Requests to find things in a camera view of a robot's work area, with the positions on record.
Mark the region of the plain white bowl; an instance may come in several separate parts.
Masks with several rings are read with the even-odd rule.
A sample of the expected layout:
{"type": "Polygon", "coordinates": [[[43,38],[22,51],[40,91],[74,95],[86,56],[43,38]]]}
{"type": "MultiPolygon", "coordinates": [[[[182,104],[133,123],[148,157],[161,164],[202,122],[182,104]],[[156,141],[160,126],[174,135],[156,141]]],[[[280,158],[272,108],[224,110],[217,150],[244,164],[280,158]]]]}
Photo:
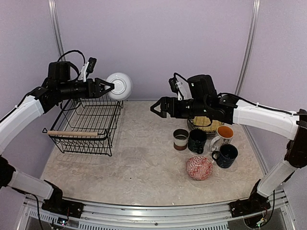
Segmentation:
{"type": "Polygon", "coordinates": [[[126,100],[132,93],[133,83],[131,78],[124,73],[113,73],[106,79],[114,84],[114,89],[107,93],[108,98],[116,101],[126,100]]]}

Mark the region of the grey deer print plate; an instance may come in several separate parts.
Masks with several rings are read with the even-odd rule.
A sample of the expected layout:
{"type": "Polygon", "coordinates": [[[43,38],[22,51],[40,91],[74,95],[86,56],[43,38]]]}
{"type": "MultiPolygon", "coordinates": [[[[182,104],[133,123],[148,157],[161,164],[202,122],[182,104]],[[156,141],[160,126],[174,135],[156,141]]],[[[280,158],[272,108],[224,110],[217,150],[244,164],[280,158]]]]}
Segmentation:
{"type": "MultiPolygon", "coordinates": [[[[187,125],[188,125],[189,130],[197,129],[197,128],[193,125],[192,120],[193,120],[193,119],[187,119],[187,125]]],[[[216,132],[213,132],[213,133],[207,133],[207,132],[206,132],[206,134],[207,134],[207,136],[209,136],[209,137],[214,137],[215,134],[216,134],[216,132]]]]}

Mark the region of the brown striped ceramic cup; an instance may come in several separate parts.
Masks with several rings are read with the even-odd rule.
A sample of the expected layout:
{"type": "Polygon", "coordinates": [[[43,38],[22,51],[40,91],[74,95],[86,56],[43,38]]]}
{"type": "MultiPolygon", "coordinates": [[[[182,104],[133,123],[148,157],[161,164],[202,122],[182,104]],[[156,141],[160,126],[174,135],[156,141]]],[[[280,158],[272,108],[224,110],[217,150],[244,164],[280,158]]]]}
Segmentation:
{"type": "Polygon", "coordinates": [[[189,132],[185,129],[176,129],[173,132],[173,146],[176,150],[185,150],[188,145],[189,132]]]}

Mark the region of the dark green ceramic mug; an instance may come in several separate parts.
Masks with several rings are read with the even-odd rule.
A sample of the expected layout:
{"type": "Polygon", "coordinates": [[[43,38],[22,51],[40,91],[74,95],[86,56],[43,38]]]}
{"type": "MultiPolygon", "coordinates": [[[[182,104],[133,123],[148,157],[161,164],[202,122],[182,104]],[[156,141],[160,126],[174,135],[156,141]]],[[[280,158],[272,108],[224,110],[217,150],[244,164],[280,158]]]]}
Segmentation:
{"type": "Polygon", "coordinates": [[[207,134],[201,129],[194,129],[189,133],[188,149],[197,154],[203,154],[207,141],[207,134]]]}

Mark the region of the white floral print mug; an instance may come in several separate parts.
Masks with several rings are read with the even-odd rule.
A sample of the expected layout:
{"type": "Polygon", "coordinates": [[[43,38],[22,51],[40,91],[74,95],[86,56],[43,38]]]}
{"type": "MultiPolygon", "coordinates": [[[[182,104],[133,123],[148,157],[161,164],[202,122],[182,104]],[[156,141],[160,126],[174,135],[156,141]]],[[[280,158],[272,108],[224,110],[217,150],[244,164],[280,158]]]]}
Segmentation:
{"type": "Polygon", "coordinates": [[[230,144],[234,136],[234,131],[232,128],[222,125],[216,130],[215,137],[211,140],[209,144],[209,151],[213,152],[218,150],[223,144],[230,144]]]}

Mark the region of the blue patterned white bowl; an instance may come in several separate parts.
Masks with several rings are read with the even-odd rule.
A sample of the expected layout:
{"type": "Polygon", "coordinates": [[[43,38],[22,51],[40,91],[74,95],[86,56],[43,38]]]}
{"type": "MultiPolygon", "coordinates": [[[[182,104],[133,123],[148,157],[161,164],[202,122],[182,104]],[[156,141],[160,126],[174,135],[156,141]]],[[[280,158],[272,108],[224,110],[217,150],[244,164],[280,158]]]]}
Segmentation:
{"type": "Polygon", "coordinates": [[[213,164],[206,157],[194,156],[186,162],[186,171],[193,180],[203,181],[212,175],[213,164]]]}

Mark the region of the navy blue ceramic mug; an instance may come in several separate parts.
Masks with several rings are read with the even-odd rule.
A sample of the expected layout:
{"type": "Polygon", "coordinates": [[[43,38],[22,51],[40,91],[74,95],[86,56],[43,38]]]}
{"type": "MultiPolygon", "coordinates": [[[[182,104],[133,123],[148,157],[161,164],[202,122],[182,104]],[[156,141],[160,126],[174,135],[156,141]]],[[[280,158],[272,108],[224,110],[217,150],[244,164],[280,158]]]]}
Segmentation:
{"type": "Polygon", "coordinates": [[[223,169],[230,168],[238,156],[238,149],[232,144],[223,144],[212,152],[212,159],[223,169]]]}

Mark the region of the woven bamboo plate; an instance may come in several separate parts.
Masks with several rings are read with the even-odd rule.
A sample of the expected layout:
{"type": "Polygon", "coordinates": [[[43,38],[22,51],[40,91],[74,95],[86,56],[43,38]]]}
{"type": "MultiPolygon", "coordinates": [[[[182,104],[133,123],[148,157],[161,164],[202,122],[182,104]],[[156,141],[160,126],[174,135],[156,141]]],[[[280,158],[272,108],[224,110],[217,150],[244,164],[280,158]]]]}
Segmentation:
{"type": "Polygon", "coordinates": [[[223,122],[217,120],[211,121],[209,118],[204,116],[195,117],[192,120],[192,123],[196,128],[199,128],[207,133],[216,132],[217,128],[224,124],[223,122]]]}

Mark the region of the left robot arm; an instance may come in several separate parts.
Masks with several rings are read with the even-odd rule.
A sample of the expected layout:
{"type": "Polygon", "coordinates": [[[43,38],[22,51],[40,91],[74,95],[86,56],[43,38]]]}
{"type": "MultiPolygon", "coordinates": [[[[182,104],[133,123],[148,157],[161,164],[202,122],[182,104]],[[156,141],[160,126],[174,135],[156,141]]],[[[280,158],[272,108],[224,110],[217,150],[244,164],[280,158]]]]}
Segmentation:
{"type": "MultiPolygon", "coordinates": [[[[26,94],[22,102],[1,119],[0,151],[4,152],[25,127],[62,101],[99,98],[114,87],[114,84],[99,78],[67,82],[45,79],[42,86],[26,94]]],[[[0,185],[39,196],[57,213],[67,209],[67,202],[62,199],[63,192],[57,186],[15,169],[3,157],[0,159],[0,185]]]]}

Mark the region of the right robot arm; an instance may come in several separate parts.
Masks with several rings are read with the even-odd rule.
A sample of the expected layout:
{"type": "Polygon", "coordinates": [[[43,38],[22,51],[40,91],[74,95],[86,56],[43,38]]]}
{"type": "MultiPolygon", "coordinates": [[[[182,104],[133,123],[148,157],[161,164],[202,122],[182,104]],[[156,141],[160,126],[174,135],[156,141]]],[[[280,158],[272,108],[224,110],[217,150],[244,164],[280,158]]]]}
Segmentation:
{"type": "Polygon", "coordinates": [[[286,111],[249,102],[230,93],[205,95],[203,99],[179,100],[162,97],[150,107],[159,117],[186,119],[206,116],[225,124],[236,124],[251,131],[269,171],[254,186],[245,202],[255,213],[297,169],[307,165],[307,112],[286,111]]]}

